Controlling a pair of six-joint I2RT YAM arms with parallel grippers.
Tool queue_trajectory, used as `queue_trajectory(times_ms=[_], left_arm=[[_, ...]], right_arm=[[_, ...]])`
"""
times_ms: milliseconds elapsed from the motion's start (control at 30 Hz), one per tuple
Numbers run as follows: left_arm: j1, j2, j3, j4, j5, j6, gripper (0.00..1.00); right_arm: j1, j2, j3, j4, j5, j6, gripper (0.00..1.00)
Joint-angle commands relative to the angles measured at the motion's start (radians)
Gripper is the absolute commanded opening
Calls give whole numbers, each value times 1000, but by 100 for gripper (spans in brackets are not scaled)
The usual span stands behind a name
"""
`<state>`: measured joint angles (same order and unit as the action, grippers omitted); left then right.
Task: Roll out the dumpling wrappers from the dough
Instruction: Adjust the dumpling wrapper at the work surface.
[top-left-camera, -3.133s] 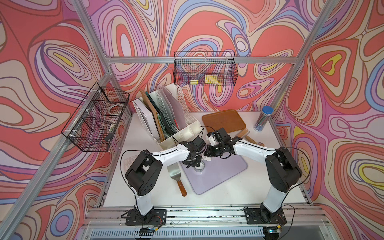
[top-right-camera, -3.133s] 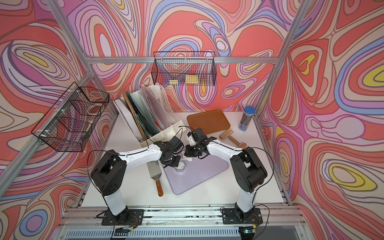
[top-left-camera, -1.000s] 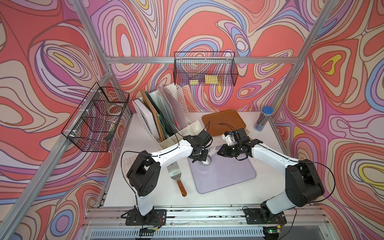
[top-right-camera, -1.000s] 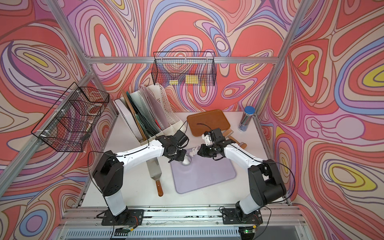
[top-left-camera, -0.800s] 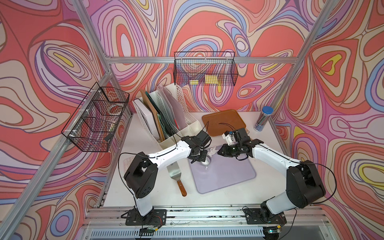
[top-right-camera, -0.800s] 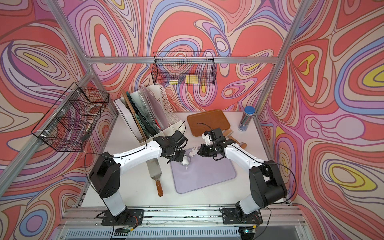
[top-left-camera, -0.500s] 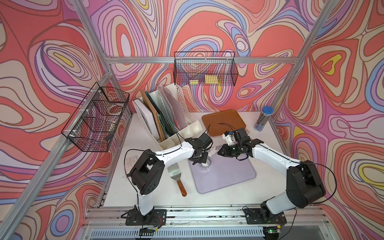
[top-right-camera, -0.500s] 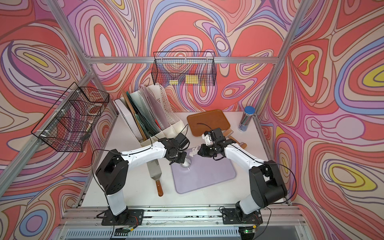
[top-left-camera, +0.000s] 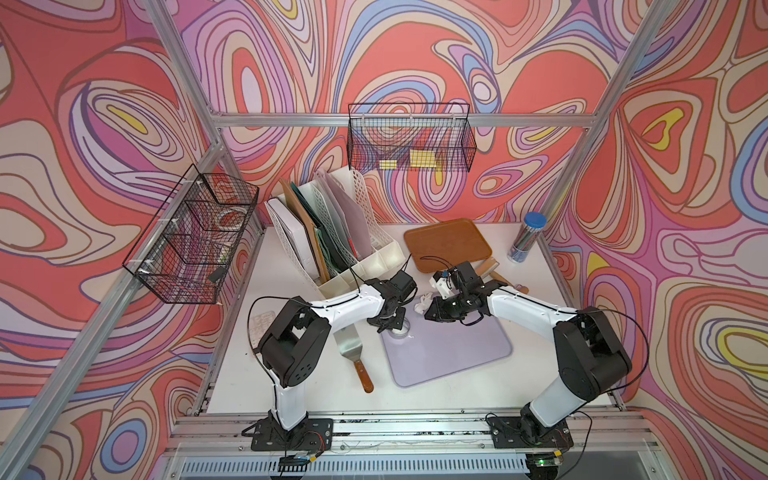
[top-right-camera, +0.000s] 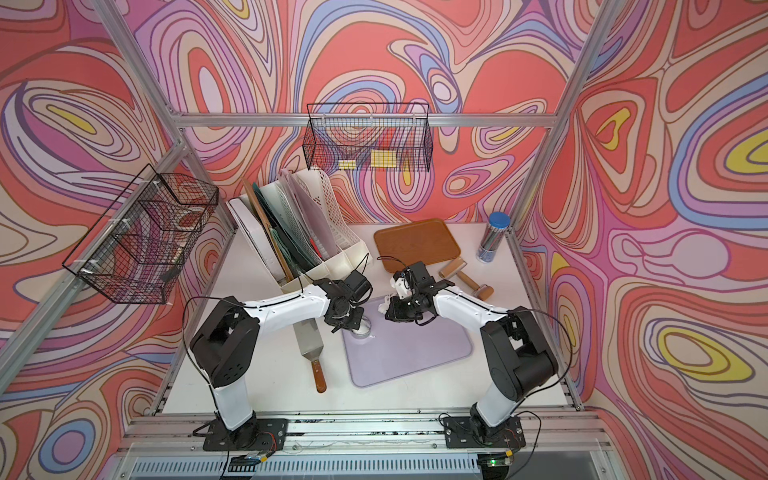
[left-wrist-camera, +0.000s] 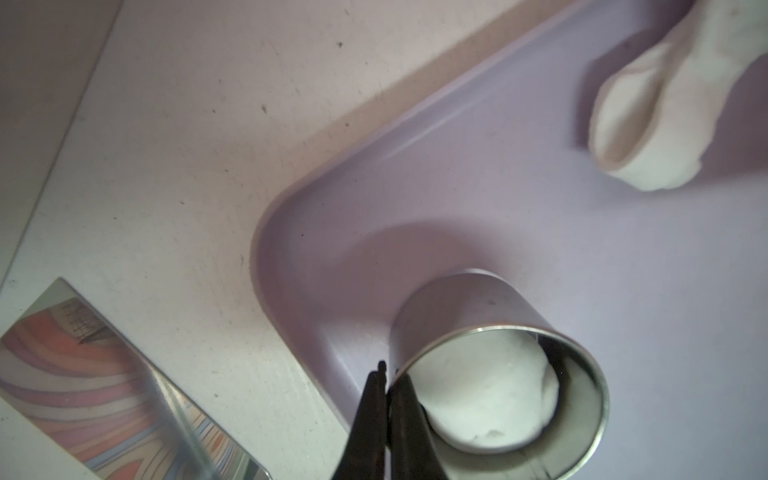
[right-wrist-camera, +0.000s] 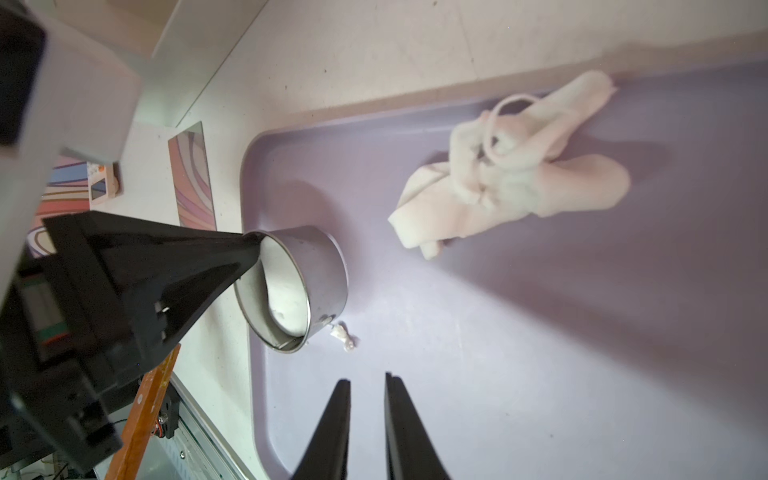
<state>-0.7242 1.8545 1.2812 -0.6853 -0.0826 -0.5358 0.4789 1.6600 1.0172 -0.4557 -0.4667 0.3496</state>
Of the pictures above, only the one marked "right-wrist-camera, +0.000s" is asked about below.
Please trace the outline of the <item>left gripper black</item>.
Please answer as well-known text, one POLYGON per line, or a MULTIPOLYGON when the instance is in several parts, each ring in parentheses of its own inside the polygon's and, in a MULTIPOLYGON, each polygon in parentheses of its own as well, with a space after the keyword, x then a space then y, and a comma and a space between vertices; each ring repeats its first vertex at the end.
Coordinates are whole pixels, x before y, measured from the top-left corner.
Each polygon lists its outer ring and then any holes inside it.
POLYGON ((1 307, 12 460, 39 450, 89 470, 124 445, 111 398, 175 348, 258 259, 254 233, 90 211, 45 220, 56 250, 22 261, 1 307))

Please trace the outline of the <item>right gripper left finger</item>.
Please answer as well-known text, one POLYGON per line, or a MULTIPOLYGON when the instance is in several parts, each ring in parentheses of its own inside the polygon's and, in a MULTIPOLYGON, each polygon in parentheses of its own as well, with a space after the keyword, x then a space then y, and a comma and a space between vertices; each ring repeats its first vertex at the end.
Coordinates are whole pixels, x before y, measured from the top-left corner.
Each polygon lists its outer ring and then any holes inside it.
POLYGON ((292 479, 345 480, 351 420, 351 382, 339 380, 292 479))

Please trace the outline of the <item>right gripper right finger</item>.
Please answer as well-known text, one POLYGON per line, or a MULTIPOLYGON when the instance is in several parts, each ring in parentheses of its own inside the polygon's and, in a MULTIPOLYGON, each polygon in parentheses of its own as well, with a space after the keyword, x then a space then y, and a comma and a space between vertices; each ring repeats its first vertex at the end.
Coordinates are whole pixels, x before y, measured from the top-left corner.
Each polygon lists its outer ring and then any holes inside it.
POLYGON ((389 479, 449 479, 403 380, 385 378, 385 439, 389 479))

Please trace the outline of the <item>small glass bowl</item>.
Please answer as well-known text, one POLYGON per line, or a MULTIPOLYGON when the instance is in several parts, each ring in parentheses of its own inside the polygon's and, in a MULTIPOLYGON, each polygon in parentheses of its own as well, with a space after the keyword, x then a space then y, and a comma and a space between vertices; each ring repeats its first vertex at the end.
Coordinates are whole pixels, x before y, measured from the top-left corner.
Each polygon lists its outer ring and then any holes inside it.
POLYGON ((257 263, 235 283, 246 322, 269 348, 292 354, 344 311, 348 275, 336 240, 315 226, 256 231, 257 263))

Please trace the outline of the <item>metal scraper wooden handle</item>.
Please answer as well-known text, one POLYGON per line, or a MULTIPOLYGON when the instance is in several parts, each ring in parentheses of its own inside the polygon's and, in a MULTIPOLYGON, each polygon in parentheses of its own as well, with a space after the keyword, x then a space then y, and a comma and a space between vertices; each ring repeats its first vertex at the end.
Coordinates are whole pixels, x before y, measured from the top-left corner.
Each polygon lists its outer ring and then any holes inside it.
MULTIPOLYGON (((123 192, 102 208, 130 219, 177 224, 175 186, 196 179, 183 164, 207 169, 203 127, 200 122, 178 133, 136 124, 119 162, 123 192)), ((122 429, 123 448, 99 466, 107 479, 217 479, 193 436, 180 421, 184 405, 171 384, 180 348, 152 360, 141 379, 122 429)))

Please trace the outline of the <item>purple cutting board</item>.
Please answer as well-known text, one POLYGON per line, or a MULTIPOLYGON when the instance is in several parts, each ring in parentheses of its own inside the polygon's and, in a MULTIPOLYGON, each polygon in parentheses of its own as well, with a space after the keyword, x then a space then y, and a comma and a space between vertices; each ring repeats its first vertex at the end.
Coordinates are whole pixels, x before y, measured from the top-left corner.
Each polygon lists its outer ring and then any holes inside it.
POLYGON ((483 104, 262 134, 243 226, 314 225, 348 266, 342 320, 294 354, 251 342, 258 455, 298 465, 336 382, 353 479, 386 477, 400 376, 455 479, 767 475, 767 65, 634 80, 571 139, 631 173, 614 209, 530 217, 435 260, 388 224, 407 177, 483 104))

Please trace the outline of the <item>dough scrap strip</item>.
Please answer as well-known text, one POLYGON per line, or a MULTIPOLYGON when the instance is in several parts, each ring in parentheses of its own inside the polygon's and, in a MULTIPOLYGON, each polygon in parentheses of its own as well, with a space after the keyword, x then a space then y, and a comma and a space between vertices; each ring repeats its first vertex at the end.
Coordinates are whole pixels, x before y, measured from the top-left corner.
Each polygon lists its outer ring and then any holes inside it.
POLYGON ((510 95, 456 125, 447 160, 418 168, 388 218, 401 245, 430 260, 448 240, 530 215, 616 206, 631 187, 624 166, 599 154, 560 157, 615 91, 608 74, 587 71, 545 97, 510 95))

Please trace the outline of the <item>white dough piece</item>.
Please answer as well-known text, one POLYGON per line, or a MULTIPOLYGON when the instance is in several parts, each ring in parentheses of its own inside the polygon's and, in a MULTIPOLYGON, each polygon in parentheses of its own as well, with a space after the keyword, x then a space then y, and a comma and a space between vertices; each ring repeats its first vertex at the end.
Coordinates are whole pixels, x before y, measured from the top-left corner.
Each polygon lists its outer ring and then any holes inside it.
POLYGON ((302 337, 308 325, 308 297, 300 272, 287 250, 271 237, 261 242, 268 305, 278 327, 288 335, 302 337))

